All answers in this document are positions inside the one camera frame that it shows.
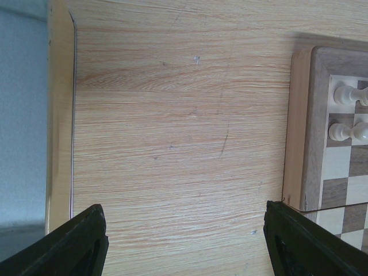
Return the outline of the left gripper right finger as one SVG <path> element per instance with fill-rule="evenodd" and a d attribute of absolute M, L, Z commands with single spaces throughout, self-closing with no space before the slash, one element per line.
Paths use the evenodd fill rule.
<path fill-rule="evenodd" d="M 367 275 L 367 254 L 281 201 L 267 201 L 264 236 L 275 275 Z"/>

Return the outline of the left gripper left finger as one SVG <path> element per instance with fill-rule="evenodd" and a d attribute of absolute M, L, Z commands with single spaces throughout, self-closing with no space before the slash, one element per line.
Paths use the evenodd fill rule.
<path fill-rule="evenodd" d="M 101 275 L 109 241 L 100 204 L 1 262 L 1 275 Z"/>

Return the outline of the wooden chess board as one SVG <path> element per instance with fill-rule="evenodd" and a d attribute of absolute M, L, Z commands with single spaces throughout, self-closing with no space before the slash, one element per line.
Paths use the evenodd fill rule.
<path fill-rule="evenodd" d="M 282 199 L 367 251 L 366 51 L 293 54 Z"/>

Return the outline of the gold tin lid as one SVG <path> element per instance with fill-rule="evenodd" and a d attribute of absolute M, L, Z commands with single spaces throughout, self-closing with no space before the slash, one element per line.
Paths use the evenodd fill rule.
<path fill-rule="evenodd" d="M 1 259 L 72 217 L 75 71 L 65 1 L 1 2 Z"/>

